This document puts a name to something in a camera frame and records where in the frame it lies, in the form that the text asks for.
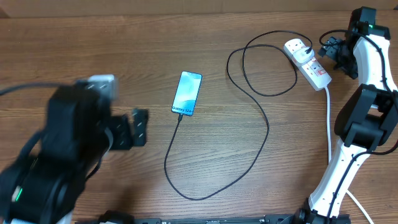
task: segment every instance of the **green light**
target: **green light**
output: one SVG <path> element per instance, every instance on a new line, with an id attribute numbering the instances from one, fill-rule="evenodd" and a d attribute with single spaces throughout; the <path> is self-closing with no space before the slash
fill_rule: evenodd
<path id="1" fill-rule="evenodd" d="M 16 202 L 18 201 L 19 197 L 21 196 L 21 193 L 22 193 L 22 189 L 19 191 L 18 196 L 17 196 L 17 198 L 15 199 Z"/>

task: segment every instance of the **power adapter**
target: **power adapter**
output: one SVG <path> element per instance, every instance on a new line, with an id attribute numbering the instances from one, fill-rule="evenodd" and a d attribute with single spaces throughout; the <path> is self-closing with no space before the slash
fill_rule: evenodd
<path id="1" fill-rule="evenodd" d="M 284 45 L 287 55 L 303 73 L 311 86 L 318 91 L 326 87 L 331 82 L 331 78 L 314 57 L 314 51 L 311 49 L 311 52 L 307 53 L 308 49 L 309 47 L 306 47 L 298 38 L 292 39 Z"/>

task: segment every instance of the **white power strip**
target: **white power strip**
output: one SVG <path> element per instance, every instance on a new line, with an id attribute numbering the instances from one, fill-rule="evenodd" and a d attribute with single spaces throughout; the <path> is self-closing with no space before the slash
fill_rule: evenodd
<path id="1" fill-rule="evenodd" d="M 286 42 L 284 46 L 287 55 L 293 60 L 311 86 L 318 91 L 326 87 L 331 82 L 331 78 L 314 57 L 313 50 L 309 54 L 306 53 L 308 49 L 309 47 L 306 47 L 300 39 L 292 39 Z"/>

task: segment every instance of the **wood grain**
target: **wood grain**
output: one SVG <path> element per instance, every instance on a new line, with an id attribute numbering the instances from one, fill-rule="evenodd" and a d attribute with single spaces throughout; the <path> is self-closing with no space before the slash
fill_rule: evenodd
<path id="1" fill-rule="evenodd" d="M 389 59 L 398 80 L 396 11 L 378 11 L 377 23 L 391 31 Z M 177 115 L 170 112 L 181 71 L 203 74 L 193 117 L 184 117 L 173 144 L 168 172 L 189 197 L 206 196 L 239 177 L 256 155 L 266 134 L 264 118 L 225 73 L 229 53 L 270 30 L 295 30 L 318 37 L 344 29 L 349 12 L 286 12 L 185 16 L 111 16 L 0 20 L 0 87 L 33 81 L 72 83 L 94 74 L 115 74 L 120 97 L 115 114 L 149 108 L 148 143 L 128 152 L 112 152 L 87 183 L 74 220 L 94 218 L 107 210 L 136 217 L 253 217 L 294 213 L 319 183 L 327 160 L 325 93 L 316 92 L 299 74 L 295 88 L 277 97 L 256 99 L 270 123 L 267 143 L 252 171 L 228 190 L 200 202 L 177 195 L 163 171 L 163 161 Z M 258 40 L 278 46 L 296 36 L 274 34 Z M 251 49 L 246 69 L 254 88 L 277 93 L 294 81 L 292 67 L 274 49 Z M 358 81 L 332 70 L 332 127 L 337 113 Z M 241 54 L 231 59 L 231 75 L 245 90 Z M 0 99 L 0 169 L 18 155 L 43 126 L 45 105 L 53 89 L 15 92 Z M 397 139 L 394 132 L 386 150 Z M 398 219 L 398 154 L 370 157 L 350 191 L 375 223 Z M 367 223 L 349 198 L 342 213 L 353 223 Z"/>

